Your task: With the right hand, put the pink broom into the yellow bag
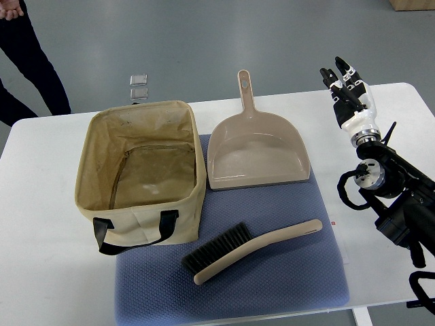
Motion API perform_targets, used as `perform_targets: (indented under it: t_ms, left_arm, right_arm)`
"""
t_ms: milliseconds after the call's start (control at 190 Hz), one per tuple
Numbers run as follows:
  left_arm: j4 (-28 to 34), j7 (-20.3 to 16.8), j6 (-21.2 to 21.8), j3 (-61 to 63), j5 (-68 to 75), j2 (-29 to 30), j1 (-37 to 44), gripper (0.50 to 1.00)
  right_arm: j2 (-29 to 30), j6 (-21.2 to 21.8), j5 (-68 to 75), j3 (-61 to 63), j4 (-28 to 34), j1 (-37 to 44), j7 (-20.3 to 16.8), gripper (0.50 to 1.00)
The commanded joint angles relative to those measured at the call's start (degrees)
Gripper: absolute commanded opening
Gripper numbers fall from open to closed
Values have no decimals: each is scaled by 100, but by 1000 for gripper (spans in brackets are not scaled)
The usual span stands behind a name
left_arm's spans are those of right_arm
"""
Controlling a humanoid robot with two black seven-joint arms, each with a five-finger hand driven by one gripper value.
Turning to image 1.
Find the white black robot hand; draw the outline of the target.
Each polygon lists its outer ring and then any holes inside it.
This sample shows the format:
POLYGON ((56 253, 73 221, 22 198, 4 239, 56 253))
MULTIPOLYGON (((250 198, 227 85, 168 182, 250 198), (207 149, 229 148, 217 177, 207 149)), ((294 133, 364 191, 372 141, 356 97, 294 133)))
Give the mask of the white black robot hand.
POLYGON ((320 74, 334 102, 338 126, 348 134, 354 147, 368 141, 379 141, 381 133, 375 122, 377 108, 370 86, 341 57, 335 58, 335 64, 342 77, 326 68, 320 69, 320 74))

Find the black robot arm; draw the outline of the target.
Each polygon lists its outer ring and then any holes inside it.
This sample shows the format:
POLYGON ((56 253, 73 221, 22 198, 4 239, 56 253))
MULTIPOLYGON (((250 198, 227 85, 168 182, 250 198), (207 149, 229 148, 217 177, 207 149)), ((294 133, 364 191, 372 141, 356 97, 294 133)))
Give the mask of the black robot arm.
POLYGON ((434 252, 434 181, 388 146, 391 133, 363 130, 351 140, 361 162, 344 173, 337 185, 342 202, 355 211, 372 209, 375 226, 395 245, 409 250, 417 271, 409 276, 416 300, 407 308, 434 311, 434 299, 421 286, 434 279, 424 270, 424 251, 434 252))

